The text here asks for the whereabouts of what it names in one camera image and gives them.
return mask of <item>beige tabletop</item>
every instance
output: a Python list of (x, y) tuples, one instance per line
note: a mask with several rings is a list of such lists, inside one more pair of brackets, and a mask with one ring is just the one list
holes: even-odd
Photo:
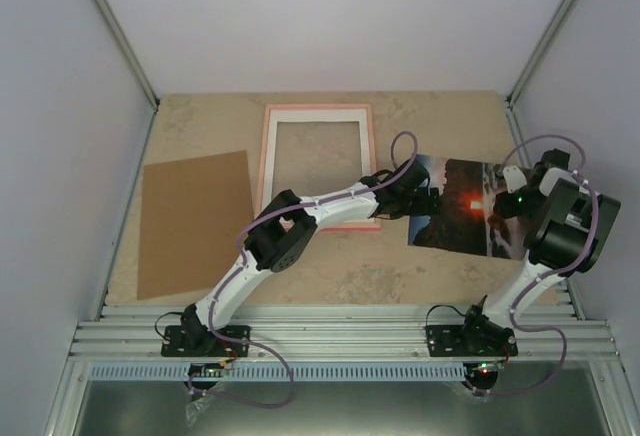
[[(423, 154), (502, 160), (513, 147), (493, 92), (366, 92), (170, 95), (162, 99), (145, 164), (247, 150), (255, 196), (265, 105), (369, 103), (377, 166), (391, 168), (396, 133), (416, 134)], [(402, 141), (400, 160), (410, 154)], [(137, 300), (140, 176), (111, 276), (107, 304), (186, 305), (208, 290)], [(408, 218), (379, 232), (321, 232), (290, 269), (269, 277), (248, 304), (470, 303), (496, 289), (521, 262), (411, 247)], [(552, 295), (543, 301), (553, 301)]]

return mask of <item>white wall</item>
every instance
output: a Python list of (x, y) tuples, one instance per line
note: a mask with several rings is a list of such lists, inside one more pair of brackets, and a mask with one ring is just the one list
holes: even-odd
[(498, 90), (560, 0), (109, 0), (156, 92)]
[(640, 401), (640, 0), (580, 0), (520, 110), (528, 135), (582, 142), (585, 175), (622, 201), (600, 261), (575, 277), (588, 314), (611, 322)]
[(151, 110), (90, 0), (0, 0), (0, 434), (42, 434)]

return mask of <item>poster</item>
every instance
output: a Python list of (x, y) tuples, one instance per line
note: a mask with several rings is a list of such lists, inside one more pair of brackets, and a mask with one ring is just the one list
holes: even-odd
[(506, 191), (493, 163), (418, 155), (429, 171), (430, 187), (440, 190), (440, 214), (409, 220), (409, 245), (523, 259), (523, 241), (531, 221), (503, 219), (493, 213), (496, 194)]

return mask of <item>picture frame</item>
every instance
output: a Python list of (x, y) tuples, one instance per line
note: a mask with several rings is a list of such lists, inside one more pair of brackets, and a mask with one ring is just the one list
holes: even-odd
[[(267, 105), (262, 132), (260, 170), (256, 192), (255, 213), (259, 214), (273, 199), (276, 141), (280, 123), (358, 123), (362, 176), (376, 172), (373, 115), (370, 104), (272, 104)], [(381, 227), (375, 218), (354, 220), (326, 230), (376, 231)]]

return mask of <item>gray floor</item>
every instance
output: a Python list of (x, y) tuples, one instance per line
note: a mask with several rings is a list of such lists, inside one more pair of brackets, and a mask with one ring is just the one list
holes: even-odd
[[(502, 387), (524, 387), (550, 366), (513, 363)], [(280, 383), (236, 383), (232, 392), (263, 401)], [(550, 386), (518, 397), (474, 398), (459, 383), (300, 383), (279, 410), (219, 398), (187, 427), (189, 395), (180, 383), (91, 383), (77, 436), (119, 435), (603, 435), (590, 376), (563, 370)]]

